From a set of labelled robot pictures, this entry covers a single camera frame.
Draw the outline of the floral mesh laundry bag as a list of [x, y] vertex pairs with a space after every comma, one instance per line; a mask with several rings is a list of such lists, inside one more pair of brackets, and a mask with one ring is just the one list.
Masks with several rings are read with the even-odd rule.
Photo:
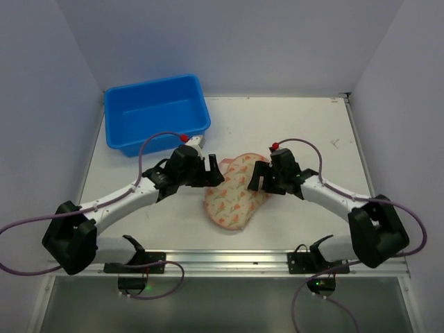
[[248, 185], [256, 162], [268, 162], [264, 156], [245, 153], [219, 163], [224, 181], [205, 191], [204, 207], [213, 223], [231, 232], [245, 229], [253, 214], [271, 197], [264, 191], [251, 191]]

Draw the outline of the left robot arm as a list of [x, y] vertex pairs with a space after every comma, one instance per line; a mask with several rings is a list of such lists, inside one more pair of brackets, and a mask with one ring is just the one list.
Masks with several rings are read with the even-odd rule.
[[171, 157], [140, 171], [134, 182], [104, 198], [82, 205], [61, 204], [42, 245], [69, 275], [91, 264], [111, 265], [118, 271], [143, 270], [153, 261], [134, 237], [104, 237], [103, 232], [133, 212], [176, 194], [181, 186], [215, 187], [223, 181], [214, 154], [203, 157], [199, 147], [183, 144]]

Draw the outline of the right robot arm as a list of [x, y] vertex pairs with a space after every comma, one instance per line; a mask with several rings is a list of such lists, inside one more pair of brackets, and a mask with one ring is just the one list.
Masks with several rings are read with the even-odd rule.
[[376, 268], [409, 245], [407, 231], [387, 197], [357, 197], [350, 191], [333, 189], [320, 179], [319, 172], [301, 169], [287, 148], [273, 151], [269, 162], [255, 163], [248, 189], [294, 195], [320, 205], [348, 224], [348, 235], [329, 234], [295, 254], [297, 264], [314, 271], [349, 259]]

